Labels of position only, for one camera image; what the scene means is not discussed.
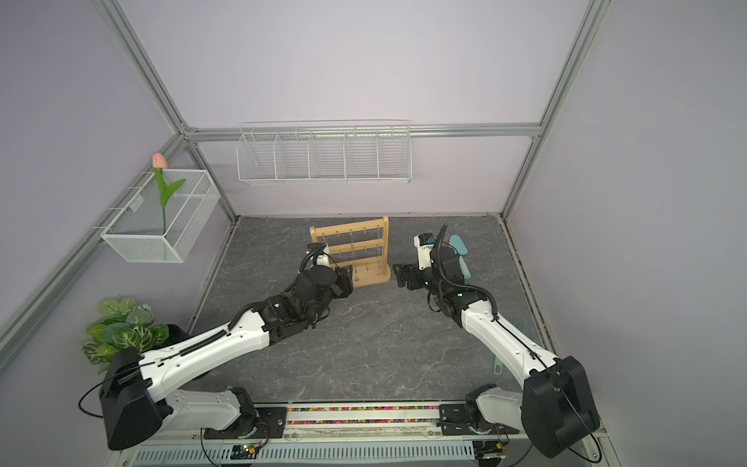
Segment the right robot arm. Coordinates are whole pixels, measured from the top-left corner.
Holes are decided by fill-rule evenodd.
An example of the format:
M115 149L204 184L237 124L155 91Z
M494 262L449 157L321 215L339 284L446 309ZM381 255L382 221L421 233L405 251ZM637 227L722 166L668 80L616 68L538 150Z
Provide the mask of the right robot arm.
M499 312L486 288L469 284L461 254L445 241L446 233L441 229L414 237L416 262L392 267L398 285L425 290L429 309L477 338L519 384L517 391L489 383L469 393L460 428L476 433L499 426L515 429L548 458L593 437L601 420L583 365L533 342Z

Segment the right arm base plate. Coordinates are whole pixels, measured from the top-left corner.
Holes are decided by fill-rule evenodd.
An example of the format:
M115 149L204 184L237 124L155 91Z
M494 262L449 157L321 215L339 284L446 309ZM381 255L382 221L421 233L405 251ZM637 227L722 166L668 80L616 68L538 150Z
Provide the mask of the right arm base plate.
M437 426L445 436L507 434L505 426L488 423L475 407L465 402L441 404Z

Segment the wooden jewelry display stand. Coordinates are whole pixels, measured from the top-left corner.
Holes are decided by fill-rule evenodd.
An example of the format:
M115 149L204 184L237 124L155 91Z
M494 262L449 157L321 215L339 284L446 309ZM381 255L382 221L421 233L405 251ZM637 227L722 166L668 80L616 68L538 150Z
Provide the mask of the wooden jewelry display stand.
M389 218L328 227L310 227L313 242L328 245L331 258L340 267L352 268L356 289L383 284L391 280L389 266Z

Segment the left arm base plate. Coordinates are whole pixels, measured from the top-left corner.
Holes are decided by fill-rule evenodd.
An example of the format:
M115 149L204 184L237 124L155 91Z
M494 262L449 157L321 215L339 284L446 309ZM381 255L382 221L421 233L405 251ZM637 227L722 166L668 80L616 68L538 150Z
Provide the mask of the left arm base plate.
M206 440L280 439L284 434L287 416L286 407L260 407L255 416L241 416L226 429L207 428L203 437Z

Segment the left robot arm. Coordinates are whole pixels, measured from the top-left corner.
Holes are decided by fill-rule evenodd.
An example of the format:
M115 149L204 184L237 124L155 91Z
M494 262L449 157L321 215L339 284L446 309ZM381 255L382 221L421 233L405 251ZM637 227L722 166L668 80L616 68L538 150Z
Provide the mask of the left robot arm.
M323 243L311 243L299 272L280 294L246 305L228 323L186 341L116 354L98 389L107 447L133 448L170 429L198 430L210 439L270 438L248 392L185 389L229 361L315 328L332 301L354 290L352 266L340 266Z

